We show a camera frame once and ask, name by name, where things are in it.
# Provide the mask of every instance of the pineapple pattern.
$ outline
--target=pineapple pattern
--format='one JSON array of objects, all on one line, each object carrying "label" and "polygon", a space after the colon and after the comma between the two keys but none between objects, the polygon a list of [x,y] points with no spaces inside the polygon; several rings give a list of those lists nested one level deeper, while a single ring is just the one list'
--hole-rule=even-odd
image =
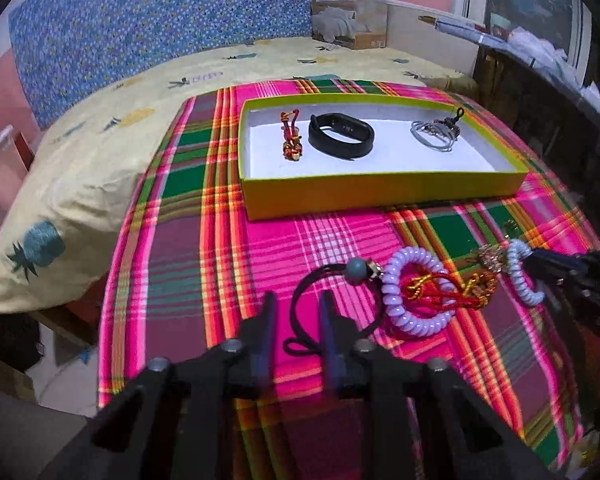
[{"label": "pineapple pattern", "polygon": [[56,227],[49,220],[43,220],[27,230],[22,244],[13,244],[13,254],[7,254],[7,258],[13,262],[13,272],[23,269],[24,277],[29,281],[30,272],[38,275],[36,266],[48,267],[64,253],[64,249],[64,242]]}]

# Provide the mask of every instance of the silver keychain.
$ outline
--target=silver keychain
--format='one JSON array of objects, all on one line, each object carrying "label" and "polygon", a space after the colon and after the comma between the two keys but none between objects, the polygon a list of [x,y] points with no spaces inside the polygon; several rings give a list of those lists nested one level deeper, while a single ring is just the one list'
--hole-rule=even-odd
[{"label": "silver keychain", "polygon": [[[464,108],[458,108],[455,117],[448,117],[443,120],[436,119],[432,123],[413,121],[411,123],[411,133],[420,143],[432,150],[450,152],[460,136],[460,127],[456,123],[463,115]],[[424,134],[429,137],[435,137],[440,143],[431,142]]]}]

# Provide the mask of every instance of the white tile floor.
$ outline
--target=white tile floor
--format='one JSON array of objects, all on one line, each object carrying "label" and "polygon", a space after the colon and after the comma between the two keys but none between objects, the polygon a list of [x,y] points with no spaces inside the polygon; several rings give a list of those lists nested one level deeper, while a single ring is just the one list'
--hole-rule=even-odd
[{"label": "white tile floor", "polygon": [[[56,359],[63,353],[59,346],[66,345],[59,345],[58,336],[43,325],[40,325],[40,342],[45,347],[45,354],[27,370],[40,406],[94,416],[97,411],[98,348],[91,351],[87,364],[79,357],[58,364]],[[79,349],[73,350],[72,353],[77,356]]]}]

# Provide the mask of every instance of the bed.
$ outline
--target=bed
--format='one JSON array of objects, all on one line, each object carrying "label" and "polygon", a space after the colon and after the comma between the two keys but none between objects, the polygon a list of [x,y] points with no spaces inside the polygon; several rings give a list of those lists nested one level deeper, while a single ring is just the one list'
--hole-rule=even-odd
[{"label": "bed", "polygon": [[[528,168],[528,175],[511,197],[248,221],[237,161],[242,104],[342,92],[462,106]],[[274,391],[234,403],[234,478],[360,478],[360,405],[323,393],[317,356],[289,356],[282,349],[294,335],[289,311],[295,287],[322,265],[356,256],[383,265],[404,246],[434,253],[467,282],[480,271],[478,247],[503,243],[506,234],[561,253],[600,249],[555,174],[471,99],[364,80],[272,81],[190,98],[141,178],[120,232],[100,323],[100,406],[150,359],[181,362],[234,337],[240,321],[254,316],[271,290],[278,298]],[[600,340],[576,325],[564,300],[549,288],[542,306],[527,308],[508,276],[500,274],[497,281],[486,307],[458,309],[434,335],[400,335],[382,323],[371,337],[403,359],[448,360],[545,464],[561,468],[576,444],[582,445],[600,407]],[[338,312],[360,329],[376,316],[364,286],[331,276],[298,300],[299,320],[313,338],[319,334],[318,296],[325,288],[333,291]],[[418,430],[414,433],[421,478]]]},{"label": "bed", "polygon": [[47,131],[0,228],[0,313],[82,297],[109,270],[139,177],[182,102],[264,80],[368,79],[474,96],[475,82],[392,48],[254,41],[162,63],[98,90]]}]

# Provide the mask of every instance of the plaid tablecloth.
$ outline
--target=plaid tablecloth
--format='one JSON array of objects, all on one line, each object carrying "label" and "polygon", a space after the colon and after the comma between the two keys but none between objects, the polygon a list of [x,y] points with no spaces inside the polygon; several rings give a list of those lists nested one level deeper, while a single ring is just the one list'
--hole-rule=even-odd
[{"label": "plaid tablecloth", "polygon": [[[530,173],[515,197],[502,200],[249,222],[237,170],[242,104],[307,92],[366,92],[462,105],[496,131]],[[315,267],[359,255],[382,263],[396,249],[412,245],[434,251],[449,271],[463,277],[477,268],[472,254],[479,244],[504,240],[507,221],[515,222],[519,237],[534,247],[564,253],[600,248],[555,175],[503,123],[462,96],[379,82],[296,80],[191,98],[141,179],[120,233],[100,328],[99,403],[106,404],[148,359],[182,361],[233,336],[240,320],[256,313],[266,290],[279,297],[280,346],[290,334],[292,291]],[[372,320],[366,288],[330,278],[298,305],[314,335],[317,296],[327,286],[342,314],[360,326]],[[547,464],[562,463],[582,434],[565,341],[546,309],[522,306],[504,277],[485,309],[458,310],[435,336],[404,341],[378,329],[374,338],[405,359],[450,359]],[[320,394],[317,358],[291,358],[278,348],[274,362],[275,396],[235,405],[235,477],[358,478],[360,406]]]}]

